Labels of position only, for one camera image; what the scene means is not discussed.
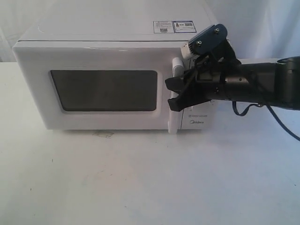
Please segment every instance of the white table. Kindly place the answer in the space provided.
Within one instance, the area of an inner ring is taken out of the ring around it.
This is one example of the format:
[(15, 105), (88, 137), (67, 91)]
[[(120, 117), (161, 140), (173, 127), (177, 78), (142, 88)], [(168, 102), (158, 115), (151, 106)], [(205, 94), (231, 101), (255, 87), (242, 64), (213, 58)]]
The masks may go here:
[[(220, 103), (207, 131), (46, 130), (0, 64), (1, 225), (299, 225), (300, 143)], [(276, 109), (300, 134), (300, 112)]]

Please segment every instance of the microwave window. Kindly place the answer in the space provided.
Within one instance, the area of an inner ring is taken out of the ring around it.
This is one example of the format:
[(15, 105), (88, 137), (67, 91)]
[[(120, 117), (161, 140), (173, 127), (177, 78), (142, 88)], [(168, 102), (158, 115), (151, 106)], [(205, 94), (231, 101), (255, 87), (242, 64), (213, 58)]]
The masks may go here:
[(156, 110), (158, 74), (148, 70), (52, 70), (62, 108), (69, 112)]

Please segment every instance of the microwave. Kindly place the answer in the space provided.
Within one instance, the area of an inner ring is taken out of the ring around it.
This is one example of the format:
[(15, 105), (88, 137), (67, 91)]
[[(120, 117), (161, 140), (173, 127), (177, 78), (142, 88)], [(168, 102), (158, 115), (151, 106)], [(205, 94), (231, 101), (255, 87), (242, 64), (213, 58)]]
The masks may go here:
[(217, 20), (204, 0), (58, 0), (13, 47), (47, 129), (204, 129), (216, 102), (170, 111), (180, 48)]

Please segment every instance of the microwave door handle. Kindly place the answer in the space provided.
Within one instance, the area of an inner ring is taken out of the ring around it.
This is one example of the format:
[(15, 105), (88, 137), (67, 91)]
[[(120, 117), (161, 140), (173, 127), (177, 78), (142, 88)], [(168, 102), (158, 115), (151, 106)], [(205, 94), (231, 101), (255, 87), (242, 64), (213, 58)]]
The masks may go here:
[[(184, 72), (183, 62), (180, 58), (174, 58), (173, 64), (173, 77), (182, 76)], [(171, 91), (171, 98), (176, 98), (178, 94)], [(168, 131), (170, 134), (176, 134), (179, 126), (180, 112), (171, 111), (169, 112)]]

